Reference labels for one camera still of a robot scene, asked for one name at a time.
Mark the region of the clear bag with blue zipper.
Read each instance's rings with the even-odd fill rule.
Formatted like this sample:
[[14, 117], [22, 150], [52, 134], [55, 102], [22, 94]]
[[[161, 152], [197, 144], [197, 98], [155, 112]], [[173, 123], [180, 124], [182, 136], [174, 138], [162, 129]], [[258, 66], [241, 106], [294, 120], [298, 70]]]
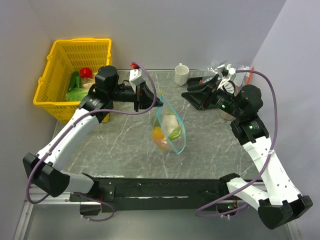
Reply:
[[171, 105], [161, 93], [158, 106], [151, 118], [151, 139], [163, 151], [171, 151], [177, 155], [182, 153], [187, 145], [185, 125]]

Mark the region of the yellow orange toy mango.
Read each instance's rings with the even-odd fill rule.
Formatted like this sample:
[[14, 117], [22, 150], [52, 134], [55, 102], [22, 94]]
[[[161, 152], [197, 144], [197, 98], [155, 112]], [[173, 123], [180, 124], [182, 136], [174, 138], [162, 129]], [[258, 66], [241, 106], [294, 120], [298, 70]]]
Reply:
[[165, 137], [161, 127], [155, 126], [152, 129], [152, 141], [163, 151], [168, 150], [168, 139]]

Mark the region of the white toy cauliflower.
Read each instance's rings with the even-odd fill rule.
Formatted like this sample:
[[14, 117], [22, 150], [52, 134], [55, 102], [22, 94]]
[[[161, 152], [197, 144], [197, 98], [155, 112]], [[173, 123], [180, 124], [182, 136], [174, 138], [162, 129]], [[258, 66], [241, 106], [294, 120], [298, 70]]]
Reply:
[[162, 118], [162, 126], [169, 140], [175, 140], [181, 135], [182, 127], [174, 114], [164, 115]]

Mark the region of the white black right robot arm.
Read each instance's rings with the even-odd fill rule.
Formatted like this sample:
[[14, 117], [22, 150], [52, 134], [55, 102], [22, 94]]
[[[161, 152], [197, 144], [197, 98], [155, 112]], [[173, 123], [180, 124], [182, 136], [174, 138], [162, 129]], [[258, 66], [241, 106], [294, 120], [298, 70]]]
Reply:
[[270, 137], [258, 116], [263, 106], [261, 90], [248, 84], [234, 94], [220, 86], [221, 82], [218, 75], [192, 77], [187, 80], [187, 91], [181, 96], [196, 110], [220, 109], [233, 116], [231, 130], [259, 173], [249, 182], [236, 173], [221, 177], [220, 197], [198, 208], [196, 215], [202, 217], [204, 210], [236, 196], [255, 208], [262, 223], [270, 230], [298, 219], [313, 202], [292, 183], [274, 151], [276, 139]]

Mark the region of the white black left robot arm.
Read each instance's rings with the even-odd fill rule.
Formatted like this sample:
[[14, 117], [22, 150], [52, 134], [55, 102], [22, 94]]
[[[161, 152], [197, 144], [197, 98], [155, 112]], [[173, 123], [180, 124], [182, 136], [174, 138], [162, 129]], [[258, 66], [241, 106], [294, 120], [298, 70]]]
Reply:
[[38, 153], [24, 156], [22, 162], [28, 187], [35, 184], [52, 197], [70, 191], [81, 194], [88, 201], [100, 198], [98, 180], [85, 173], [65, 173], [62, 169], [88, 133], [109, 113], [120, 112], [114, 109], [115, 102], [133, 103], [132, 115], [141, 115], [161, 106], [156, 89], [150, 90], [145, 83], [145, 79], [151, 78], [149, 73], [139, 63], [133, 62], [131, 66], [129, 86], [118, 83], [118, 70], [114, 66], [102, 66], [95, 75], [95, 83], [62, 131]]

